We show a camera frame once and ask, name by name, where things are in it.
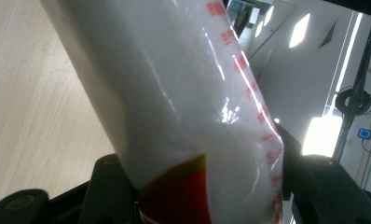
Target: white plastic package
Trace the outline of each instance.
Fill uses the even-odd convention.
[[[146,223],[282,222],[282,141],[220,1],[41,2]]]

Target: ceiling vent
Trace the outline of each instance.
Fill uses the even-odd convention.
[[[332,22],[325,29],[322,30],[322,36],[319,41],[319,49],[330,43],[334,36],[334,31],[337,26],[337,21]]]

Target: fluorescent light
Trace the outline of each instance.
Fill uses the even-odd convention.
[[[306,15],[294,27],[293,35],[291,36],[290,48],[295,47],[305,38],[307,32],[310,14]]]
[[[264,26],[268,24],[270,19],[272,18],[273,6],[268,10],[267,16],[265,17]]]
[[[337,88],[335,89],[336,92],[340,91],[340,86],[342,85],[343,78],[345,77],[346,69],[348,68],[349,58],[351,56],[351,51],[353,50],[354,40],[357,36],[362,17],[363,17],[363,13],[359,13],[357,16],[356,23],[354,24],[354,29],[353,29],[353,32],[351,33],[348,50],[346,50],[345,60],[343,61],[342,70],[340,70],[339,79],[337,80]]]
[[[302,155],[332,157],[341,125],[340,117],[326,116],[312,119],[305,137]]]
[[[260,9],[258,7],[253,7],[252,15],[250,16],[249,23],[256,24]]]
[[[263,24],[263,22],[260,22],[258,24],[257,30],[255,31],[255,37],[258,37],[261,34],[262,24]]]

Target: light wood surface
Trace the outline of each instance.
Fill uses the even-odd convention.
[[[34,188],[52,198],[113,152],[39,2],[0,0],[0,200]]]

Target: black pole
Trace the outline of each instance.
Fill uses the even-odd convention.
[[[357,72],[357,76],[354,80],[351,97],[347,106],[347,111],[343,119],[342,127],[340,128],[340,134],[337,139],[337,145],[334,151],[333,158],[336,161],[340,161],[342,158],[343,150],[346,145],[348,138],[349,129],[354,122],[357,110],[363,103],[363,93],[366,78],[366,71],[368,70],[369,61],[371,60],[371,30],[369,32],[368,40],[365,44],[363,58],[360,62],[360,67]]]

